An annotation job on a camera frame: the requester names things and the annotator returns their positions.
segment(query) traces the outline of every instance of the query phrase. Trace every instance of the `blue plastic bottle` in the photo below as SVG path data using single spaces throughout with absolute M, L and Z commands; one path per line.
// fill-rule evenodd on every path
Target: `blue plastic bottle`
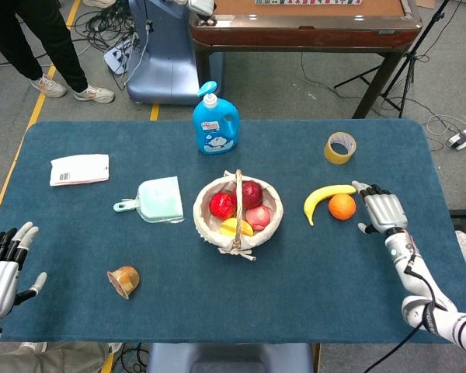
M 204 154 L 229 152 L 238 143 L 240 115 L 232 103 L 213 94 L 216 88 L 216 82 L 205 83 L 197 93 L 204 98 L 193 111 L 196 146 Z

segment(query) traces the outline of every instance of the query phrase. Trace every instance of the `banana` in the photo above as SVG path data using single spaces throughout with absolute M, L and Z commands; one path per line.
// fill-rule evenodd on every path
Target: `banana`
M 304 202 L 304 213 L 305 216 L 308 217 L 309 224 L 314 226 L 314 222 L 312 221 L 312 215 L 314 214 L 314 210 L 319 202 L 322 200 L 332 197 L 335 194 L 354 194 L 356 193 L 356 188 L 352 185 L 330 185 L 325 186 L 323 188 L 319 188 L 309 194 L 309 197 Z

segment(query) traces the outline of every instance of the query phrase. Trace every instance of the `tripod stand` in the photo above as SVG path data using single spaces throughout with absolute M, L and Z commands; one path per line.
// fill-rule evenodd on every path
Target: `tripod stand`
M 445 7 L 449 3 L 449 1 L 450 0 L 443 0 L 442 5 L 435 12 L 432 19 L 429 21 L 428 26 L 426 26 L 425 30 L 423 31 L 423 33 L 419 37 L 418 41 L 416 41 L 416 44 L 414 45 L 414 47 L 409 52 L 407 52 L 405 54 L 405 61 L 402 64 L 402 66 L 400 67 L 400 69 L 397 71 L 397 74 L 395 74 L 394 78 L 391 80 L 390 85 L 388 86 L 388 88 L 385 90 L 384 93 L 380 94 L 380 96 L 383 97 L 383 99 L 387 103 L 389 103 L 394 109 L 396 109 L 398 111 L 398 117 L 399 118 L 402 118 L 402 114 L 404 113 L 405 99 L 407 98 L 407 93 L 409 91 L 409 87 L 411 86 L 412 83 L 414 83 L 414 67 L 416 65 L 416 54 L 418 52 L 418 49 L 421 47 L 421 44 L 423 43 L 425 38 L 428 36 L 428 33 L 433 28 L 435 23 L 439 22 L 445 16 L 445 13 L 443 12 L 443 10 L 445 9 Z M 333 88 L 337 89 L 340 86 L 345 85 L 345 84 L 350 83 L 350 82 L 353 82 L 356 79 L 360 79 L 363 82 L 365 82 L 367 85 L 370 85 L 370 82 L 365 78 L 365 76 L 367 74 L 370 74 L 373 71 L 378 70 L 379 68 L 380 68 L 380 66 L 377 66 L 375 68 L 372 68 L 370 70 L 362 72 L 361 74 L 356 75 L 353 78 L 347 79 L 346 81 L 335 85 Z M 394 103 L 393 101 L 391 101 L 388 98 L 388 94 L 394 88 L 395 83 L 398 81 L 398 79 L 400 78 L 402 72 L 404 72 L 404 70 L 406 68 L 408 70 L 407 70 L 407 76 L 405 78 L 404 92 L 402 93 L 402 101 L 397 105 L 396 103 Z

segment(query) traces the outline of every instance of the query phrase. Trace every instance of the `wicker basket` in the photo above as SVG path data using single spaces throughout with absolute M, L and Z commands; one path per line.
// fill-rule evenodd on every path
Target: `wicker basket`
M 242 235 L 241 223 L 245 218 L 242 211 L 242 181 L 254 181 L 263 189 L 263 204 L 271 210 L 271 221 L 261 232 L 256 232 L 254 236 L 248 237 Z M 237 227 L 235 237 L 222 235 L 220 231 L 222 221 L 215 218 L 209 212 L 209 201 L 216 193 L 232 192 L 236 188 L 237 197 Z M 283 205 L 278 193 L 272 186 L 262 180 L 253 179 L 252 177 L 243 176 L 240 170 L 236 174 L 228 171 L 224 172 L 224 177 L 216 179 L 206 185 L 199 193 L 193 205 L 193 220 L 195 221 L 196 230 L 206 241 L 217 245 L 222 254 L 239 255 L 249 260 L 256 260 L 252 255 L 252 248 L 263 244 L 271 238 L 283 217 Z

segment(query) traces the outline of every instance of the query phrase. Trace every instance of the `basket handle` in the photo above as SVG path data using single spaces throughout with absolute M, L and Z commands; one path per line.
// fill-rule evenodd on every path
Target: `basket handle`
M 242 241 L 240 235 L 242 234 L 242 171 L 236 170 L 236 233 L 233 239 L 232 249 L 241 250 Z

